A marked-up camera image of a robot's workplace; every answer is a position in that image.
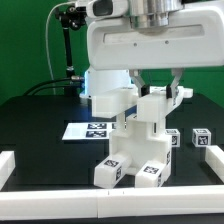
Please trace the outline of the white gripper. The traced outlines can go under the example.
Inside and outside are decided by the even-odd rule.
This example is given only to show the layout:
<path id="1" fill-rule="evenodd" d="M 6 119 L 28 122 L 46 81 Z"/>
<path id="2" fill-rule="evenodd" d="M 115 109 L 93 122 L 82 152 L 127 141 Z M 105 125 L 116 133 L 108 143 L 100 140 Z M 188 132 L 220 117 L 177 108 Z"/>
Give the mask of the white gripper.
<path id="1" fill-rule="evenodd" d="M 224 5 L 187 5 L 161 28 L 133 29 L 125 17 L 94 21 L 87 46 L 94 69 L 129 69 L 140 97 L 149 85 L 136 69 L 173 68 L 166 98 L 175 98 L 183 68 L 224 65 Z"/>

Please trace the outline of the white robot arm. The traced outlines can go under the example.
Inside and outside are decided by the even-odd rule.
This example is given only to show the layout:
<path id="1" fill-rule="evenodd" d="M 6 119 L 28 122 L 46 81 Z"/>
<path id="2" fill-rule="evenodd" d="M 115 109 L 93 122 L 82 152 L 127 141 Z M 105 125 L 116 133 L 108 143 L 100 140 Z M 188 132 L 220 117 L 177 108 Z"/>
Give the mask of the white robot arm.
<path id="1" fill-rule="evenodd" d="M 133 70 L 224 65 L 224 0 L 91 0 L 86 12 L 89 96 Z"/>

